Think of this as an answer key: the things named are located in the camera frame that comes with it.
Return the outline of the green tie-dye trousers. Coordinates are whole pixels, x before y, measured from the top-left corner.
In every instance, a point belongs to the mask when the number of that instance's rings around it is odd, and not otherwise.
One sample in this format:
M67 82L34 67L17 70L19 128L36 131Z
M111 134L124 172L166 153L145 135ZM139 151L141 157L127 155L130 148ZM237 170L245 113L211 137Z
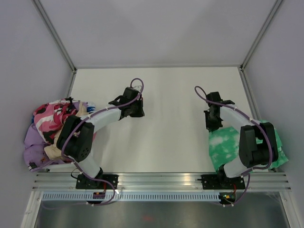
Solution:
M272 162L270 166L271 169L278 168L288 162L277 130L275 130L275 136L278 159ZM238 157L239 138L239 132L233 127L221 128L209 133L209 156L215 171L217 171L220 166Z

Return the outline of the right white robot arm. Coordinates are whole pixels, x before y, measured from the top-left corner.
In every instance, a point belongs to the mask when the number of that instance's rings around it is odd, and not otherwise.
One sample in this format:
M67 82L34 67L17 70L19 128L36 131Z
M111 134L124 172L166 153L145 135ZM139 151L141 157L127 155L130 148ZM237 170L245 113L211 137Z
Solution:
M206 129L216 133L229 122L239 133L238 156L217 168L217 184L228 188L234 178L246 176L252 170L268 169L278 159L275 130L271 123L251 119L239 110L231 100L222 100L219 92L206 95L203 100L209 109L204 111Z

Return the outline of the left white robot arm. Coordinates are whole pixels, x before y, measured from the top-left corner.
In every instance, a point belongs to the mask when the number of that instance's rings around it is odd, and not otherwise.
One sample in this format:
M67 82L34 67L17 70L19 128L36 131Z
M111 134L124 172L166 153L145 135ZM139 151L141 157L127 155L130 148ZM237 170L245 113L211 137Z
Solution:
M92 188L100 188L104 182L103 171L91 155L94 134L128 116L144 117L142 92L142 85L127 87L122 95L108 103L108 107L84 117L71 115L66 119L56 146L64 157L74 162Z

